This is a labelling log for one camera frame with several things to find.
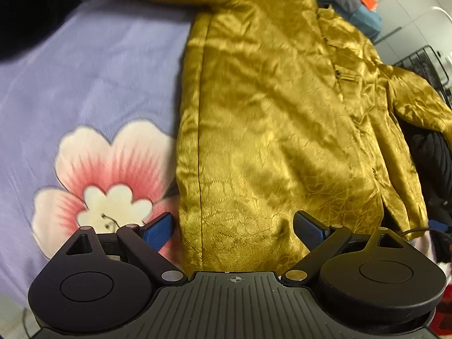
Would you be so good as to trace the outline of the golden satin jacket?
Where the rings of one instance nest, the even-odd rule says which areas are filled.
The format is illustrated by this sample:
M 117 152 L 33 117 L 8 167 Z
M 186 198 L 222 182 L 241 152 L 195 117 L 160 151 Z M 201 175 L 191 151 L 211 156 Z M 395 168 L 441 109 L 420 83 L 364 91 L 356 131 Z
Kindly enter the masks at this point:
M 186 272 L 285 271 L 307 252 L 298 210 L 356 233 L 426 226 L 401 123 L 451 137 L 427 81 L 315 0 L 148 1 L 198 8 L 176 151 Z

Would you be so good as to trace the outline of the black fuzzy garment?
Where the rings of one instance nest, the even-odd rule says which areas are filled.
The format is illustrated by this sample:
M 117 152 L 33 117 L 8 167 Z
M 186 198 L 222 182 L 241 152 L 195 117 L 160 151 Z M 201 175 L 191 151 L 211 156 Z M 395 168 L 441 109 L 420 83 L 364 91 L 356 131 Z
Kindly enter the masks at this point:
M 451 150 L 439 132 L 400 122 L 414 161 L 427 207 L 434 254 L 438 262 L 451 261 Z

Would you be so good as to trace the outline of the purple floral bed sheet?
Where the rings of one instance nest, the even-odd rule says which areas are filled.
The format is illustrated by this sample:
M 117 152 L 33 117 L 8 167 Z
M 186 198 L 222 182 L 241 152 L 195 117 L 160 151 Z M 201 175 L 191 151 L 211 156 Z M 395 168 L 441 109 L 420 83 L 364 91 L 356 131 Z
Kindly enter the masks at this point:
M 1 293 L 26 305 L 81 226 L 176 214 L 182 61 L 195 13 L 87 0 L 1 63 Z

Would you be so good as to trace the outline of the orange cloth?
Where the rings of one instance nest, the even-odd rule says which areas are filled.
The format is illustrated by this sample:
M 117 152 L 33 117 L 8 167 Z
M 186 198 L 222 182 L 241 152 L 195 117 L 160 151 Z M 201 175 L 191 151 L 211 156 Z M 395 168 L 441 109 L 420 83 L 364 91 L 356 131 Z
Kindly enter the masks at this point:
M 360 1 L 369 11 L 374 12 L 378 7 L 378 2 L 376 0 L 360 0 Z

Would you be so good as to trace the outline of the white curved floor lamp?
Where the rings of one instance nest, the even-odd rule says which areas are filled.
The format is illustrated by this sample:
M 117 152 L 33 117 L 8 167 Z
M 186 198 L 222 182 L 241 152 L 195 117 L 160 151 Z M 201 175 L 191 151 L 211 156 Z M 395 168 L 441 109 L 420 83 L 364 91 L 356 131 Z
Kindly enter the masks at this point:
M 438 11 L 438 12 L 441 12 L 442 14 L 444 14 L 444 15 L 447 17 L 447 19 L 448 19 L 449 21 L 452 21 L 451 15 L 450 15 L 447 11 L 445 11 L 443 8 L 441 8 L 441 7 L 439 7 L 439 6 L 432 6 L 432 7 L 430 7 L 430 9 L 431 9 L 432 11 Z

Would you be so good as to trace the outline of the dark navy blanket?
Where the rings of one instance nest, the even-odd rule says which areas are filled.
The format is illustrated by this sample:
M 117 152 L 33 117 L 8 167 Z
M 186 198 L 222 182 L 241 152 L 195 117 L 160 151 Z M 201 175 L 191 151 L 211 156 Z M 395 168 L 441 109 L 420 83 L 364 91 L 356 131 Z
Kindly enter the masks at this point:
M 1 58 L 14 56 L 54 31 L 81 0 L 1 0 Z

